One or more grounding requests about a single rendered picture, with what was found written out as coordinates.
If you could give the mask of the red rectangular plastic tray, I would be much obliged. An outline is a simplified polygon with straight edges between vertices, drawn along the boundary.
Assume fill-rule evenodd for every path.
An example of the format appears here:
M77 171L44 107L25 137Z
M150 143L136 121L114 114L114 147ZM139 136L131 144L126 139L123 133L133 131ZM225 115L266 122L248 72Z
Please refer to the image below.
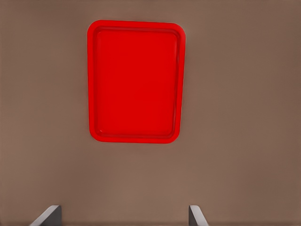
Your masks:
M98 20L87 30L89 131L169 144L180 133L186 35L174 23Z

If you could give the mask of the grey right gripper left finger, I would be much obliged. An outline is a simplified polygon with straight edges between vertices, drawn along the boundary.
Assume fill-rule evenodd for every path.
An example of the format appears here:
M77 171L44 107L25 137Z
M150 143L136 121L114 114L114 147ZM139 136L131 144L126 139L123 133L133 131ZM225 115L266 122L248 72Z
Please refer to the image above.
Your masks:
M62 226L62 207L60 205L48 207L29 226Z

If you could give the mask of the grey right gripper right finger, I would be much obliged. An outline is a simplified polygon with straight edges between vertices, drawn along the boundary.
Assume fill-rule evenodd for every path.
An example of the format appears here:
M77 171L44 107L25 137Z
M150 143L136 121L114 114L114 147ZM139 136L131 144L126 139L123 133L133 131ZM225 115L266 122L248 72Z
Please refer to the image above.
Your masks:
M189 206L189 226L209 226L202 210L197 205Z

